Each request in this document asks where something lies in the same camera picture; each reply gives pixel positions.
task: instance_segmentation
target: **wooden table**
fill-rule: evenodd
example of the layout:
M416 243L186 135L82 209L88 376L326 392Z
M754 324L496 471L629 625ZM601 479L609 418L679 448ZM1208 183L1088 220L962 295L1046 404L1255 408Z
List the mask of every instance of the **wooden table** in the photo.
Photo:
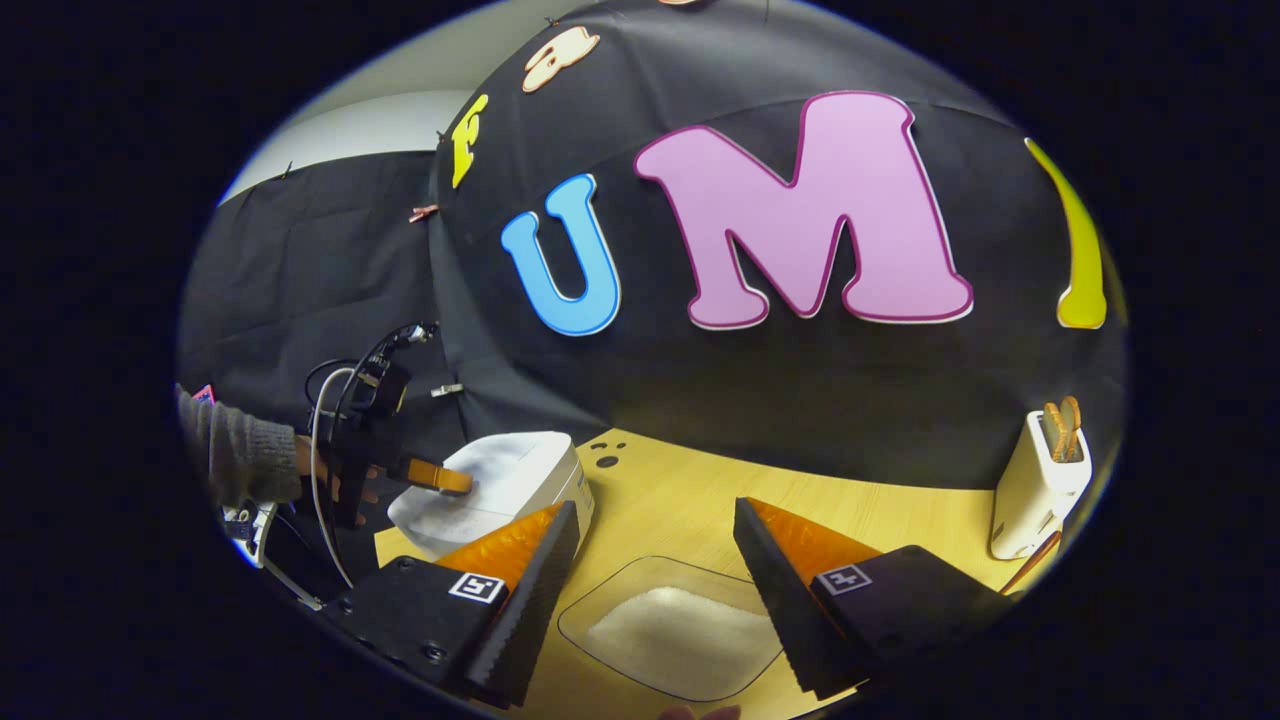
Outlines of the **wooden table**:
M607 443L605 448L591 448ZM529 720L652 720L680 701L635 683L572 646L557 629L566 607L627 562L649 555L673 557L749 579L733 542L733 501L750 496L804 515L882 552L919 544L998 591L1021 560L996 560L987 550L992 491L932 489L796 473L732 460L612 429L579 448L596 509L591 528L561 593L524 707ZM600 468L605 456L617 464ZM422 553L396 528L374 538L379 565ZM1046 559L1015 589L1030 587ZM719 702L694 705L700 715L741 705L745 720L794 717L836 702L800 692L785 655L746 689Z

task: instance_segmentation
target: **gray sleeve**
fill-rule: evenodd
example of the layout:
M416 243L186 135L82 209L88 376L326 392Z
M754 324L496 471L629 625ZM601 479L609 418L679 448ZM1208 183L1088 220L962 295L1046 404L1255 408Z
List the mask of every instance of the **gray sleeve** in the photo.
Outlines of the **gray sleeve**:
M215 502L238 507L302 497L293 428L218 402L201 402L175 386L187 451Z

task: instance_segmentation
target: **blue letter u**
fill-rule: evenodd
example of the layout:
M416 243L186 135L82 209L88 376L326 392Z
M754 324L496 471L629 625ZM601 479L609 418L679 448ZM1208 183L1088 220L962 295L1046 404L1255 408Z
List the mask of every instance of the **blue letter u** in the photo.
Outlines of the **blue letter u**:
M618 272L600 223L591 209L595 178L589 173L559 183L547 196L547 214L559 218L582 266L586 290L570 300L561 295L538 245L538 214L521 213L502 229L502 246L516 261L534 311L550 329L567 336L598 333L613 322L622 304Z

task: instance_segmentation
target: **yellow letter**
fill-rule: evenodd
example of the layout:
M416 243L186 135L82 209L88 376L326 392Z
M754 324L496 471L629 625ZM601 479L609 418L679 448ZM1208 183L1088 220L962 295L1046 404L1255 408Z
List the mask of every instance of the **yellow letter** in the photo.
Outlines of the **yellow letter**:
M476 115L488 104L488 95L476 97L475 105L471 105L467 114L462 115L457 127L453 128L453 190L458 188L462 176L467 174L467 170L471 169L471 161L475 160L475 156L471 154L471 145L480 138L480 118Z
M525 63L525 70L529 72L525 76L525 92L532 92L550 82L561 68L585 58L599 41L599 35L588 33L582 26L566 29L553 37Z
M1097 329L1107 318L1107 299L1102 295L1102 254L1098 228L1084 209L1084 202L1048 155L1025 138L1027 149L1057 186L1066 211L1066 232L1071 238L1071 283L1057 301L1057 322L1064 328Z

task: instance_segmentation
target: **foam letter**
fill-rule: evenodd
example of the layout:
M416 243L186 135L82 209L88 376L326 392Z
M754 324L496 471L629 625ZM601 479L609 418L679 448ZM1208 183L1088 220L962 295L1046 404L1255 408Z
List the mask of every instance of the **foam letter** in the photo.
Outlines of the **foam letter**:
M458 120L457 127L453 128L453 190L458 188L458 183L462 182L462 176L467 174L471 169L471 163L475 156L471 154L471 145L480 138L480 110L484 110L489 105L489 96L481 95L476 97L471 109L467 110L466 115Z
M586 278L582 296L561 295L538 245L538 214L521 213L502 231L502 246L516 261L516 273L529 293L534 311L550 329L567 336L593 334L613 322L622 304L618 273L600 223L591 208L595 178L575 176L547 196L547 214L564 223L573 252Z
M1053 178L1057 195L1066 213L1066 232L1071 238L1071 282L1057 299L1057 322L1064 328L1093 331L1102 327L1107 319L1107 299L1102 295L1102 252L1098 249L1098 228L1084 209L1084 202L1075 193L1066 176L1057 169L1053 160L1041 150L1039 145L1025 138L1027 149L1036 156L1041 168Z
M662 184L698 283L689 318L708 329L748 328L769 304L748 287L737 246L801 318L822 306L836 243L852 228L858 272L845 307L883 323L942 323L973 309L951 260L933 188L911 141L911 110L873 92L805 102L790 184L718 132L695 126L636 155L637 176Z
M522 86L525 92L532 92L550 82L561 68L585 58L599 41L599 35L590 35L582 26L571 27L550 38L525 63L525 70L529 73Z

